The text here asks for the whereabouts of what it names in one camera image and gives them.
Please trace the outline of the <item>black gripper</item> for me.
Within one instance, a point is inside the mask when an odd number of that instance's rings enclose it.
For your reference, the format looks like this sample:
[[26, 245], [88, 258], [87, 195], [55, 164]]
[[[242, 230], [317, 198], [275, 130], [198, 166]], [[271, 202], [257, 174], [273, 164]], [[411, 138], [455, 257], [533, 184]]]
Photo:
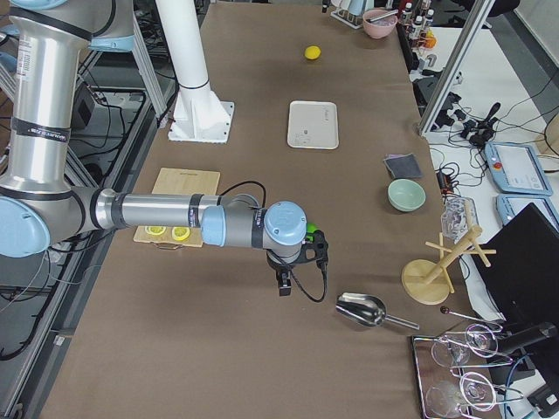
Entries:
[[289, 270], [298, 264], [315, 262], [321, 271], [328, 269], [328, 242], [322, 230], [307, 233], [295, 254], [295, 257], [276, 256], [271, 250], [266, 252], [268, 264], [276, 269], [276, 281], [279, 295], [286, 297], [291, 294], [292, 284]]

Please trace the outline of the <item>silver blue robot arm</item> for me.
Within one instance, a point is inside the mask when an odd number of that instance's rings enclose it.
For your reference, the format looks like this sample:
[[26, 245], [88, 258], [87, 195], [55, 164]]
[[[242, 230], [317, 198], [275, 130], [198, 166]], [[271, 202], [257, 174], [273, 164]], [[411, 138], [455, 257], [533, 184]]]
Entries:
[[1, 252], [22, 258], [91, 230], [131, 226], [198, 228], [206, 244], [263, 249], [279, 292], [298, 280], [297, 264], [328, 268], [328, 244], [309, 231], [303, 209], [291, 202], [266, 206], [238, 196], [135, 195], [65, 180], [79, 54], [84, 49], [134, 48], [129, 1], [14, 1], [18, 28], [16, 97], [10, 155], [1, 177]]

